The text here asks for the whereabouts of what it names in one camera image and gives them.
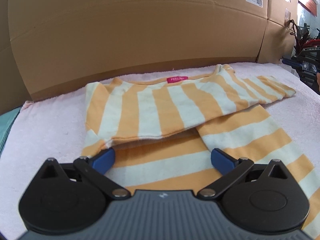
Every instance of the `orange and white striped shirt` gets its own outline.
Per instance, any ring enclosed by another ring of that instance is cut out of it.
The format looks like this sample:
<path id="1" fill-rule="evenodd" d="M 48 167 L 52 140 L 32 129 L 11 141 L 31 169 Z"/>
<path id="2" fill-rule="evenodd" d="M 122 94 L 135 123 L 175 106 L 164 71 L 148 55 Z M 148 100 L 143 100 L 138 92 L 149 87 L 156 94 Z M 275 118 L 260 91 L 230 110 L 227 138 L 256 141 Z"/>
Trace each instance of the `orange and white striped shirt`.
<path id="1" fill-rule="evenodd" d="M 240 79 L 229 65 L 176 83 L 99 82 L 86 86 L 87 135 L 82 155 L 114 147 L 106 176 L 135 189 L 199 189 L 221 175 L 213 148 L 257 163 L 281 159 L 310 201 L 305 232 L 320 234 L 320 183 L 310 161 L 260 104 L 295 90 L 273 77 Z"/>

